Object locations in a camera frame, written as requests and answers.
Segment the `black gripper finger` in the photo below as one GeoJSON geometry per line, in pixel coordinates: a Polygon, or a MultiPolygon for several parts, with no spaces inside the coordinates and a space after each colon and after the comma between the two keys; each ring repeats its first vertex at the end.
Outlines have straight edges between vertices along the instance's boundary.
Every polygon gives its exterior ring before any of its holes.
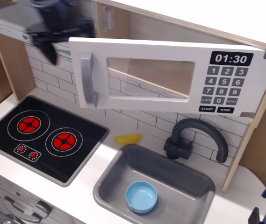
{"type": "Polygon", "coordinates": [[[56,65],[58,61],[58,57],[56,54],[56,50],[53,46],[54,43],[55,43],[54,41],[41,42],[39,48],[43,52],[43,54],[46,56],[46,58],[53,65],[56,65]]]}

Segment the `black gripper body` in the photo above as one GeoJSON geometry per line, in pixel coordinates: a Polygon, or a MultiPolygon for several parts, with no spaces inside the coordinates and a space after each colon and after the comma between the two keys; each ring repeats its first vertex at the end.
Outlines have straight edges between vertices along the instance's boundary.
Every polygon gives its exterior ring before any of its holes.
{"type": "Polygon", "coordinates": [[[78,0],[31,0],[42,22],[28,29],[36,45],[65,42],[70,37],[95,37],[94,22],[80,12],[78,0]]]}

